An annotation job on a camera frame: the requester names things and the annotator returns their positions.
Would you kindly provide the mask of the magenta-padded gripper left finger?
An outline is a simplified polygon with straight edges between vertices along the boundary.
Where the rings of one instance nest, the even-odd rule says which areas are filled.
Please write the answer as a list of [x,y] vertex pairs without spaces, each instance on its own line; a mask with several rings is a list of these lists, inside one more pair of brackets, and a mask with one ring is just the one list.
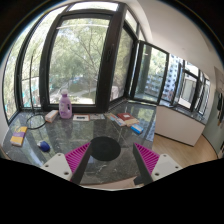
[[91,143],[86,143],[70,152],[57,153],[41,168],[77,185],[80,184],[91,154]]

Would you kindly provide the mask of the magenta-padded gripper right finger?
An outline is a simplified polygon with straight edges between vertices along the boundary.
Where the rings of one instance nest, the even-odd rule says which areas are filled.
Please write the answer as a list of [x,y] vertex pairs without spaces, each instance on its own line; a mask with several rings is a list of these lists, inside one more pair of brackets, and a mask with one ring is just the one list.
[[159,155],[138,143],[133,144],[133,154],[144,185],[182,169],[168,154]]

